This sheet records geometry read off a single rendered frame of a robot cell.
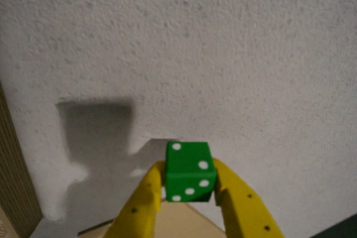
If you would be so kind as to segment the green die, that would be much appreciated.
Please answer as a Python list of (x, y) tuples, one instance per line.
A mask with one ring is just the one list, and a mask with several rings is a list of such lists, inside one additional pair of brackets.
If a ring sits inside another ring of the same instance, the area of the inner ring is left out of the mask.
[(216, 177), (207, 142), (167, 142), (167, 202), (208, 202)]

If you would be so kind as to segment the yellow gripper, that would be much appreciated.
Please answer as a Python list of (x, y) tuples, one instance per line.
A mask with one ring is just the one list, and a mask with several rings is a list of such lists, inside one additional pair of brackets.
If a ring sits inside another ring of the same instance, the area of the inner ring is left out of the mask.
[[(221, 207), (226, 238), (286, 238), (260, 195), (223, 162), (212, 160), (217, 172), (215, 206)], [(102, 238), (155, 237), (165, 163), (152, 165)]]

